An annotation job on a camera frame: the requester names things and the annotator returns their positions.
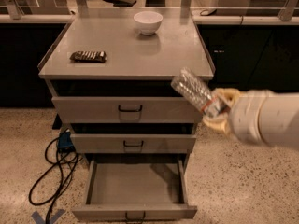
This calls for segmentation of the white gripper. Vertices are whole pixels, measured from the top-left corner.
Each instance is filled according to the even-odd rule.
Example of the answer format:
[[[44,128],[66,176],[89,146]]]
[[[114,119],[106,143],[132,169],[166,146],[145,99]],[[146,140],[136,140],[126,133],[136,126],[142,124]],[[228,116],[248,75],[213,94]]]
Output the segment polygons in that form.
[[[253,90],[242,93],[234,88],[216,88],[212,93],[232,109],[229,117],[227,114],[215,118],[203,116],[208,128],[225,135],[232,132],[239,141],[251,145],[275,144],[273,92]]]

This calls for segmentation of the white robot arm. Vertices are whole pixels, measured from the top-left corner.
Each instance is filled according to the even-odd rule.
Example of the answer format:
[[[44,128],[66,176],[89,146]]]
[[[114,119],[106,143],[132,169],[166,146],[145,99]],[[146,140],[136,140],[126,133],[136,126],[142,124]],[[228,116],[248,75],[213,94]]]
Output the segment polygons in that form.
[[[299,94],[217,88],[230,111],[204,124],[241,143],[299,150]]]

